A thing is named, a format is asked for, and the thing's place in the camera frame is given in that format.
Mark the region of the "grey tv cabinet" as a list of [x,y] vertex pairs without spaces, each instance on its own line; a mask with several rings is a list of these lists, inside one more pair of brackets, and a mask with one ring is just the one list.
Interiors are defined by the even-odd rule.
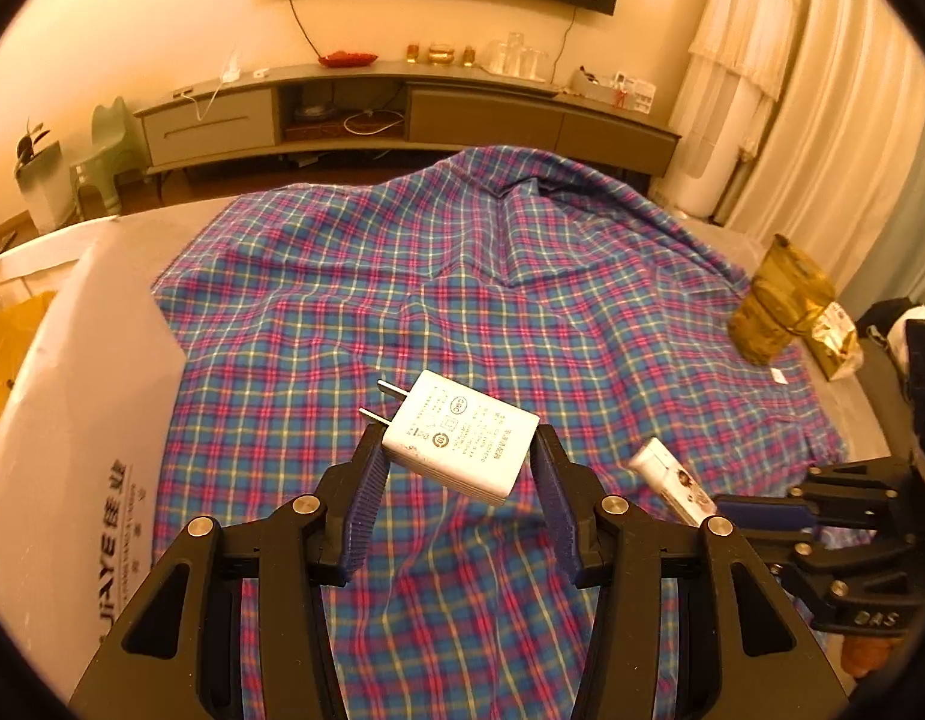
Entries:
[[291,65],[181,86],[136,110],[150,169],[323,151],[511,145],[663,176],[679,135],[645,114],[482,68]]

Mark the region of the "potted plant white pot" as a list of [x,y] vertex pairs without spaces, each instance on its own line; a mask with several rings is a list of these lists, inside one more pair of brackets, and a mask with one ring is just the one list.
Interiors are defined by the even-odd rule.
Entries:
[[26,124],[17,143],[14,179],[40,234],[63,227],[77,210],[70,166],[59,140],[44,124]]

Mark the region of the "amber plastic jar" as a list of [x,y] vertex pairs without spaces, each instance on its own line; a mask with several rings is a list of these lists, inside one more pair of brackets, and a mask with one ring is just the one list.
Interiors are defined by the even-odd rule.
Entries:
[[770,366],[795,338],[806,338],[835,299],[835,286],[806,252],[776,234],[732,312],[728,335],[753,366]]

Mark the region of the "small white tube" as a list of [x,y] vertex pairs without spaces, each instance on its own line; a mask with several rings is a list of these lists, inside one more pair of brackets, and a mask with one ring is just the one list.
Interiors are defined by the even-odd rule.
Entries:
[[718,514],[713,499],[657,437],[641,445],[629,461],[629,468],[641,476],[684,525],[700,527],[707,518]]

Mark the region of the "white lace dress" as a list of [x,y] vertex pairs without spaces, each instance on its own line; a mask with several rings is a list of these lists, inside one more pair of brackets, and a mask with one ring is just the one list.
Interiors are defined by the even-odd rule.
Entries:
[[737,91],[755,94],[737,149],[746,161],[759,153],[782,94],[799,5],[801,0],[707,0],[669,121],[680,135],[680,161],[689,176],[707,169]]

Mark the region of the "white air conditioner unit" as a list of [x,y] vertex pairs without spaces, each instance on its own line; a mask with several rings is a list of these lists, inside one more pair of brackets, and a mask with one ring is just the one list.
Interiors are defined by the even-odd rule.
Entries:
[[732,137],[714,145],[695,140],[679,145],[668,172],[669,203],[686,215],[708,218],[725,192],[737,156],[739,145]]

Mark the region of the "white cardboard storage box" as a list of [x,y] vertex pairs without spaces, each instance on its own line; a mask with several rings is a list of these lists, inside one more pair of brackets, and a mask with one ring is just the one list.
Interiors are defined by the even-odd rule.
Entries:
[[150,286],[170,257],[113,220],[47,309],[0,421],[0,621],[69,699],[147,575],[184,353]]

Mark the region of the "white usb power adapter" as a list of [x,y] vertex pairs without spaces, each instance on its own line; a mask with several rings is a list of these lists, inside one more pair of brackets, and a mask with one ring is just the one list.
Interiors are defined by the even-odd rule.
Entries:
[[537,415],[437,372],[421,372],[410,388],[385,379],[376,385],[399,400],[398,410],[358,413],[383,427],[381,445],[392,460],[454,493],[505,504],[533,444]]

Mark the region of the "clear glass cups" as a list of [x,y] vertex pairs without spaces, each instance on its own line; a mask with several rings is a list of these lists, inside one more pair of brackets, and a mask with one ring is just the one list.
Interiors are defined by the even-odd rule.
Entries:
[[490,75],[529,82],[547,82],[550,76],[549,55],[529,46],[521,32],[510,32],[505,39],[490,41],[480,54],[479,65]]

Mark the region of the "green plastic child chair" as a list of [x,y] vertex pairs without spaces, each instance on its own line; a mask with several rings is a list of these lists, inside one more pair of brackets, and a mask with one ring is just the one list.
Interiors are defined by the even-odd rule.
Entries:
[[108,215],[121,215],[116,179],[129,172],[145,177],[149,167],[149,150],[139,137],[126,101],[116,96],[109,106],[95,107],[90,127],[90,154],[70,165],[77,211],[83,215],[80,192],[93,188],[100,194]]

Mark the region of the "red tray on cabinet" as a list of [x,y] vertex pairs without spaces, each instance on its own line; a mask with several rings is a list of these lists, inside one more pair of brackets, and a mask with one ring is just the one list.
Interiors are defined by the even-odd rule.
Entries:
[[375,64],[378,55],[371,52],[349,52],[336,50],[331,54],[319,55],[318,62],[326,68],[364,68]]

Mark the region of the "gold snack packet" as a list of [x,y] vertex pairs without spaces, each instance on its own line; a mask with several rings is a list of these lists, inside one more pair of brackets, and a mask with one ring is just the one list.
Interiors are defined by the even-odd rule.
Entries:
[[827,380],[846,379],[863,366],[855,322],[837,301],[822,310],[804,343]]

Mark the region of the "white organizer box on cabinet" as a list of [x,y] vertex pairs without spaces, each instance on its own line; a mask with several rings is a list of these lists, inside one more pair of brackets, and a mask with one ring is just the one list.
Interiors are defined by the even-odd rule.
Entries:
[[568,88],[583,98],[636,114],[650,114],[656,94],[656,86],[651,83],[625,73],[597,75],[583,65],[573,71]]

